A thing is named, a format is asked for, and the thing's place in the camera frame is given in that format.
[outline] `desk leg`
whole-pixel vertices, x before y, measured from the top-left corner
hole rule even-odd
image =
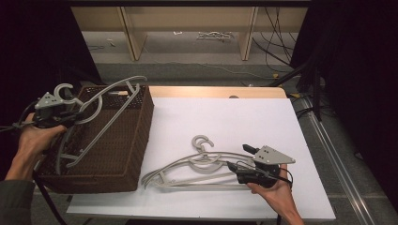
[[[136,32],[132,25],[130,15],[125,7],[120,8],[120,20],[124,25],[124,33],[129,45],[131,59],[137,61],[140,59],[141,53],[146,41],[146,32]]]
[[[258,7],[252,7],[251,14],[248,18],[248,28],[245,32],[237,33],[237,42],[240,48],[240,57],[242,60],[249,60],[250,48],[252,46],[252,37],[255,26],[255,21],[257,19]]]

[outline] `hand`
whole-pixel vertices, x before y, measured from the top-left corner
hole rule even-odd
[[[281,165],[280,177],[287,179],[287,165]],[[283,180],[278,180],[271,188],[264,188],[257,184],[248,183],[247,186],[253,194],[259,194],[263,197],[269,206],[286,219],[289,224],[304,224],[293,199],[289,184]]]
[[[33,114],[30,113],[25,122],[31,122]],[[65,132],[64,126],[52,128],[37,128],[32,125],[23,127],[19,140],[18,152],[12,160],[6,180],[32,180],[32,172],[37,162],[42,158],[52,139]]]

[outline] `white tabletop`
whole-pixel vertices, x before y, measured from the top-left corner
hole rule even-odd
[[[197,152],[196,135],[215,144],[208,152],[250,155],[242,144],[268,145],[296,160],[293,195],[305,220],[335,219],[299,122],[285,98],[154,97],[154,114],[141,176]],[[264,220],[276,213],[249,190],[181,190],[139,186],[136,191],[74,195],[68,213],[91,217]]]

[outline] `brown woven basket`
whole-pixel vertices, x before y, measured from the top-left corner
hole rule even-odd
[[[88,101],[105,87],[84,87],[78,99]],[[127,90],[127,86],[118,86],[111,92]],[[75,126],[64,153],[78,156],[79,151],[91,143],[127,99],[126,96],[107,94],[102,95],[102,98],[99,115],[89,123]],[[84,116],[93,114],[97,105],[96,101],[88,106]],[[44,185],[54,192],[67,194],[136,190],[149,139],[153,108],[149,87],[142,85],[130,105],[76,166],[67,168],[66,164],[70,160],[61,160],[60,175],[55,172],[57,149],[61,143],[59,138],[38,169]]]

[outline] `dark sleeve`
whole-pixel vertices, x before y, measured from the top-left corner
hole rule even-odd
[[[0,182],[0,224],[31,224],[35,184],[24,180]]]

